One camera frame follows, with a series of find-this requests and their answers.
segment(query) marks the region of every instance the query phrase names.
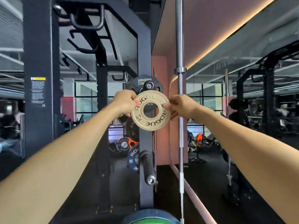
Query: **weight plate center hole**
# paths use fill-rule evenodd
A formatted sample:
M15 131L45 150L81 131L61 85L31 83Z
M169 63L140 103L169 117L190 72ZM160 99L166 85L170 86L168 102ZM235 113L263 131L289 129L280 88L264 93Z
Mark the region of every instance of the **weight plate center hole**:
M147 103L143 107L143 112L148 118L155 118L159 114L159 108L155 103Z

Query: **orange wall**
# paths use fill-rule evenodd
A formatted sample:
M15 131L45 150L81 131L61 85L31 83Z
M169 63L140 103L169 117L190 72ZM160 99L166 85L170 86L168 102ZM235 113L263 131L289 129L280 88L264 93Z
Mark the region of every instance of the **orange wall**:
M156 68L156 77L163 85L163 93L170 97L178 94L178 81L171 83L176 76L173 73L175 68L174 56L152 56L152 75ZM185 121L185 137L184 137L184 162L188 162L187 151L187 122ZM178 120L169 121L162 129L157 131L157 150L155 151L155 161L157 165L169 165L169 149L171 150L174 164L178 164Z

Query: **hand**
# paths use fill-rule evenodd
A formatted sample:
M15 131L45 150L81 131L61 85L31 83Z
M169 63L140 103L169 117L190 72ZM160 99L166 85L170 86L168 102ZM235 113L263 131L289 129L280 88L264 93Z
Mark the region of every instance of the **hand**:
M196 115L198 115L196 110L206 109L185 94L174 95L169 99L169 103L164 104L163 107L172 111L171 120L177 119L180 116L185 119L195 119L197 117Z
M136 94L133 90L121 90L115 94L110 105L114 106L117 117L121 115L131 117L130 113L135 107L140 105L140 101L133 101L135 97Z

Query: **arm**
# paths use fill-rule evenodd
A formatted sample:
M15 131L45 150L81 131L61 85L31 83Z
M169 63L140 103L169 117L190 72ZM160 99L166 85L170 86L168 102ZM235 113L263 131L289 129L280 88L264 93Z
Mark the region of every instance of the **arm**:
M77 184L110 122L138 105L135 96L130 90L117 92L105 109L48 144L3 180L1 223L48 224Z
M204 124L257 192L286 224L299 220L299 151L270 136L234 123L186 95L166 108Z

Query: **green weight plate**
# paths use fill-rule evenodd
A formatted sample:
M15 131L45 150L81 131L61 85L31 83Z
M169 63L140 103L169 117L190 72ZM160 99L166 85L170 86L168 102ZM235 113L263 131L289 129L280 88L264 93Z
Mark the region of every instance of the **green weight plate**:
M167 221L165 219L158 219L158 218L150 218L150 219L142 219L137 222L133 222L132 224L173 224L170 221Z

